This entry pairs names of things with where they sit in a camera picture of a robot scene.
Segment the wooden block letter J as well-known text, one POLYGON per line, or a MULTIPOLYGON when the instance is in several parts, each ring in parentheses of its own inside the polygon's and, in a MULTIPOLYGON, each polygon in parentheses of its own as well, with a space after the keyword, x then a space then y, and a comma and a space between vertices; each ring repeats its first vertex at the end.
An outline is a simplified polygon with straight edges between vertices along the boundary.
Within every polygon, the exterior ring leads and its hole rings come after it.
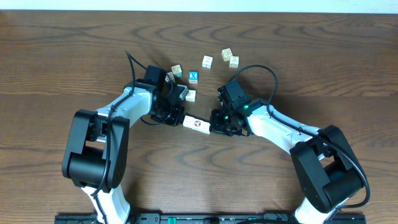
POLYGON ((191 128, 194 121, 195 121, 195 118, 186 115, 186 116, 184 117, 183 126, 184 126, 184 127, 187 127, 187 128, 191 128))

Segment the wooden block with grapes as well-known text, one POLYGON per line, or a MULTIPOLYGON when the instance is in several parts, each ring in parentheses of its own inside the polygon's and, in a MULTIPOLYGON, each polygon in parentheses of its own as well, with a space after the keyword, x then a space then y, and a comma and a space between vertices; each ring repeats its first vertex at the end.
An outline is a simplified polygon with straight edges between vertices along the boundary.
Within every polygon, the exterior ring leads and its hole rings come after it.
POLYGON ((205 134, 210 134, 210 124, 208 122, 202 121, 200 129, 205 134))

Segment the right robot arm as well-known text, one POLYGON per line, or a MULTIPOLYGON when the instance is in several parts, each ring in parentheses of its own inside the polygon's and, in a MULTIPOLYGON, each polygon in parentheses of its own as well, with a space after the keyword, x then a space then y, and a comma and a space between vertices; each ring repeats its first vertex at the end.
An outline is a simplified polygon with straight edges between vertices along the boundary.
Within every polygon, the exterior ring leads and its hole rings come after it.
POLYGON ((294 211, 298 223, 327 223, 349 208, 346 201, 369 182, 341 129, 307 126, 277 111, 265 100, 222 100, 210 117, 210 132, 267 139, 287 152, 305 196, 294 211))

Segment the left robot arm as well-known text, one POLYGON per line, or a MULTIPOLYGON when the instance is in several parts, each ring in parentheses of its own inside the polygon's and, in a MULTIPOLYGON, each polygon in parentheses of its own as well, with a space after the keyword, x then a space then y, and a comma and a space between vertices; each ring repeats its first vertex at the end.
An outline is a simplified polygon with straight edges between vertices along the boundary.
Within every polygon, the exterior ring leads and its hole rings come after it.
POLYGON ((110 104, 78 110, 72 121, 62 162, 62 174, 89 196, 96 223, 127 223, 131 206, 121 187, 126 170, 129 130, 149 114, 169 126, 182 124, 181 102, 188 88, 175 85, 162 95, 159 85, 130 83, 110 104))

